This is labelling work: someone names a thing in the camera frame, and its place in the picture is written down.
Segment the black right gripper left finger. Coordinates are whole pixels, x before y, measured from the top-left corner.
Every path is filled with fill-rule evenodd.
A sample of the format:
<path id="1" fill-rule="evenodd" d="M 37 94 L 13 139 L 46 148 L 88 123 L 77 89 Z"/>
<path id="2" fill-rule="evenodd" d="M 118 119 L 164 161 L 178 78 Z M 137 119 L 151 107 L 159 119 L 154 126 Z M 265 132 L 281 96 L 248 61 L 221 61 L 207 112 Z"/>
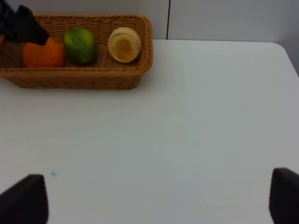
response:
<path id="1" fill-rule="evenodd" d="M 49 204 L 44 176 L 30 174 L 0 195 L 2 224 L 46 224 Z"/>

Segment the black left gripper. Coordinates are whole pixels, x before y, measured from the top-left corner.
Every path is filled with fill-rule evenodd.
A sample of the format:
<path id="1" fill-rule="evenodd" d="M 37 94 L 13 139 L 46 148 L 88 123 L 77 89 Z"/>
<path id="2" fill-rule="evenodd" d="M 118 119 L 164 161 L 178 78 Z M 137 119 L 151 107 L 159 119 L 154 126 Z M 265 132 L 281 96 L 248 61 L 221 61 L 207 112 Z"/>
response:
<path id="1" fill-rule="evenodd" d="M 0 1 L 0 34 L 9 42 L 45 45 L 49 34 L 21 0 Z"/>

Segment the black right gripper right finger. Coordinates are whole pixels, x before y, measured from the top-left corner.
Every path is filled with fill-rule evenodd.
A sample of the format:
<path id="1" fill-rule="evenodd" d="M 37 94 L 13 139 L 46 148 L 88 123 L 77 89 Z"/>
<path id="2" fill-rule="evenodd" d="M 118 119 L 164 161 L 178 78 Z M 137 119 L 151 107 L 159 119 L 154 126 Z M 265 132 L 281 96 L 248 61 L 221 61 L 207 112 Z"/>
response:
<path id="1" fill-rule="evenodd" d="M 299 223 L 299 175 L 275 168 L 271 177 L 269 211 L 275 224 Z"/>

